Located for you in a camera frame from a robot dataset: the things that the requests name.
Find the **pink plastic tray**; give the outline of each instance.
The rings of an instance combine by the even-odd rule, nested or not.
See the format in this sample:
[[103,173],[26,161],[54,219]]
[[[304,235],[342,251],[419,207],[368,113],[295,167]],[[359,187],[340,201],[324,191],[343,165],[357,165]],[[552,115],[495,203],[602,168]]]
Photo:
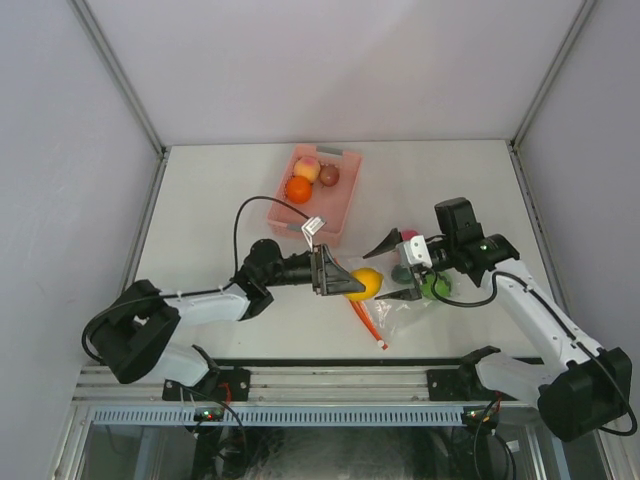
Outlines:
[[[287,181],[292,177],[294,164],[304,156],[317,158],[321,165],[335,165],[340,169],[340,180],[333,187],[325,187],[316,181],[313,184],[311,199],[302,205],[297,205],[287,200],[284,189]],[[284,175],[282,175],[276,198],[284,200],[309,216],[320,216],[327,222],[322,230],[313,237],[314,243],[326,243],[332,247],[337,247],[340,244],[340,237],[358,182],[361,163],[362,155],[337,148],[297,145],[293,150]],[[304,219],[282,205],[277,203],[272,205],[267,214],[267,223],[276,235],[304,238],[300,231]]]

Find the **white tabletop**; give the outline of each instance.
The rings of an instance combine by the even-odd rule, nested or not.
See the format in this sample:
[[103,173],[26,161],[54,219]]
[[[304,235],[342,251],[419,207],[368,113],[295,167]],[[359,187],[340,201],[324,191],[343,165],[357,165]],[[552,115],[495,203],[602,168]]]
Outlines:
[[[471,200],[485,235],[501,233],[520,251],[540,285],[547,277],[506,144],[499,140],[335,143],[364,155],[340,248],[362,255],[392,227],[439,232],[433,206]],[[187,291],[222,285],[233,272],[236,210],[253,195],[273,195],[293,149],[290,144],[173,147],[153,213],[137,278]],[[240,260],[251,244],[273,238],[269,202],[248,205],[239,224]],[[284,256],[302,240],[278,239]],[[461,276],[459,300],[485,293]],[[529,341],[497,304],[460,309],[440,305],[399,328],[381,350],[343,297],[319,297],[310,287],[271,289],[275,301],[244,322],[186,329],[177,339],[197,343],[214,358],[332,359],[446,358],[494,345],[536,356]]]

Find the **yellow lemon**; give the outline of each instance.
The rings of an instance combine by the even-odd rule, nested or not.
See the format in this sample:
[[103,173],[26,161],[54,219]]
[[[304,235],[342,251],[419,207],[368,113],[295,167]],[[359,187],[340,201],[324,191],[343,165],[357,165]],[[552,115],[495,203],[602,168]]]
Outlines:
[[345,297],[352,302],[369,300],[370,298],[375,297],[380,291],[380,287],[382,287],[382,280],[384,277],[373,268],[359,268],[358,270],[351,272],[351,275],[366,287],[364,292],[345,294]]

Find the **metal frame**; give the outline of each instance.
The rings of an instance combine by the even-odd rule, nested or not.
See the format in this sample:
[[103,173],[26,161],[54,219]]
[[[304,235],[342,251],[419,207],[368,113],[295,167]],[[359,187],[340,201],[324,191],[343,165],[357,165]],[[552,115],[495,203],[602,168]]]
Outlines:
[[[146,109],[129,81],[113,48],[86,0],[68,0],[78,21],[121,92],[132,115],[143,129],[158,155],[140,225],[133,243],[122,288],[133,282],[144,242],[167,166],[168,154]],[[567,304],[543,224],[537,213],[535,198],[518,156],[525,138],[551,86],[561,71],[577,38],[591,17],[598,0],[583,0],[569,31],[560,45],[536,94],[511,142],[507,142],[516,177],[534,229],[543,263],[555,300],[566,310]],[[425,367],[250,367],[252,385],[249,401],[233,404],[247,425],[329,425],[345,421],[349,425],[459,425],[464,406],[475,403],[436,403],[428,398]],[[84,447],[93,424],[194,425],[194,415],[206,402],[161,402],[162,384],[119,385],[106,367],[83,369],[63,435],[58,444],[50,478],[74,479],[83,462]],[[541,446],[534,421],[523,404],[506,405],[505,417],[527,423],[525,438],[533,465],[527,473],[548,478],[542,462]],[[221,424],[233,424],[228,414]],[[624,442],[609,435],[598,436],[602,456],[612,480],[640,476],[637,463],[631,460]],[[551,442],[558,460],[564,460],[562,444]],[[568,478],[566,462],[559,464],[561,479]]]
[[158,161],[156,171],[149,185],[147,192],[147,200],[144,204],[144,210],[138,224],[136,236],[131,245],[131,251],[127,257],[127,263],[125,264],[125,271],[120,284],[120,291],[124,291],[134,281],[138,266],[140,265],[140,257],[142,256],[142,250],[144,249],[144,243],[147,240],[147,234],[149,233],[149,227],[151,226],[151,217],[158,201],[158,195],[160,194],[160,185],[162,185],[162,179],[164,178],[164,172],[167,170],[167,161],[171,154],[171,147],[165,149],[164,154]]
[[511,157],[511,163],[516,174],[516,179],[518,180],[518,185],[520,187],[520,192],[522,193],[522,198],[527,209],[527,214],[529,215],[529,221],[531,222],[531,227],[533,228],[533,235],[536,239],[536,242],[538,243],[538,250],[540,250],[542,263],[547,273],[549,287],[551,288],[551,294],[553,295],[553,299],[556,301],[556,303],[565,312],[567,312],[568,304],[563,293],[564,289],[562,288],[560,277],[555,267],[555,262],[553,261],[553,255],[551,253],[551,247],[549,246],[548,235],[543,227],[542,220],[538,215],[535,197],[529,186],[527,174],[517,151],[513,147],[513,143],[507,142],[507,148],[509,149],[509,156]]
[[560,44],[556,55],[551,61],[551,65],[549,65],[549,68],[547,69],[542,82],[540,83],[540,86],[538,87],[538,90],[536,91],[536,94],[534,95],[533,100],[531,101],[531,104],[527,109],[527,112],[525,113],[522,121],[520,122],[520,125],[518,126],[518,129],[516,130],[516,134],[513,138],[513,144],[516,149],[522,144],[522,141],[529,131],[533,120],[535,119],[538,111],[540,110],[540,107],[547,98],[547,95],[549,94],[553,83],[558,77],[558,73],[560,73],[560,70],[564,66],[567,58],[569,57],[569,54],[573,50],[576,40],[582,33],[585,25],[587,24],[599,1],[600,0],[582,1],[582,4],[580,5],[578,12],[576,13],[576,16],[573,18],[573,22],[571,23],[567,34],[562,40],[562,43]]
[[80,25],[87,34],[87,37],[89,37],[91,44],[94,46],[96,53],[100,57],[100,60],[102,60],[109,76],[113,79],[113,83],[129,106],[131,114],[144,131],[156,154],[161,157],[164,154],[164,145],[160,140],[153,123],[149,119],[149,115],[142,105],[133,85],[124,72],[118,57],[109,44],[107,37],[104,35],[102,28],[100,28],[100,24],[93,14],[91,7],[89,7],[86,0],[68,0],[68,3],[76,14],[78,22],[80,22]]

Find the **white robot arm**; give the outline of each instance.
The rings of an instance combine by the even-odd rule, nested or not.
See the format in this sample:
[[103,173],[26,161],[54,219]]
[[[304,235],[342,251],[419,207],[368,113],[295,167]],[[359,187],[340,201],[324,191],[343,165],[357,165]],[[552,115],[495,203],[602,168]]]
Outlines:
[[[542,365],[530,365],[495,347],[485,347],[465,357],[472,359],[471,373],[468,362],[460,367],[465,391],[477,384],[526,402],[537,408],[550,430],[565,441],[595,428],[624,435],[635,433],[637,422],[628,402],[629,357],[619,348],[603,349],[573,323],[539,287],[517,250],[503,236],[484,236],[468,200],[448,200],[436,205],[435,210],[441,235],[428,239],[418,235],[403,241],[393,229],[364,256],[397,249],[412,274],[411,288],[384,298],[418,300],[427,276],[434,275],[432,294],[446,304],[469,308],[497,300],[543,361]],[[85,351],[108,365],[121,383],[147,375],[186,387],[204,382],[215,369],[213,360],[197,346],[170,343],[177,329],[253,318],[273,301],[267,289],[270,286],[311,284],[320,295],[364,291],[364,285],[335,262],[326,245],[312,245],[311,235],[321,223],[310,219],[310,232],[303,227],[310,251],[301,255],[283,258],[275,241],[256,242],[242,268],[221,289],[180,294],[160,291],[148,280],[135,282],[87,324],[82,336]],[[449,268],[468,275],[477,287],[486,290],[487,300],[462,303],[438,295],[438,272]],[[87,340],[99,357],[87,348]],[[633,425],[628,432],[602,427],[625,413],[629,413]]]
[[[365,258],[397,249],[413,276],[411,288],[384,298],[417,300],[429,275],[431,293],[456,307],[480,307],[498,301],[511,315],[540,354],[543,364],[518,361],[495,347],[472,352],[474,371],[461,367],[460,383],[475,382],[487,390],[503,392],[537,408],[551,431],[569,441],[600,428],[625,413],[637,422],[628,403],[631,361],[619,348],[606,351],[582,331],[540,288],[517,250],[501,235],[485,237],[471,203],[464,198],[435,207],[442,235],[425,239],[418,235],[402,241],[397,229]],[[468,275],[489,297],[462,303],[443,298],[436,291],[438,272],[449,268]]]

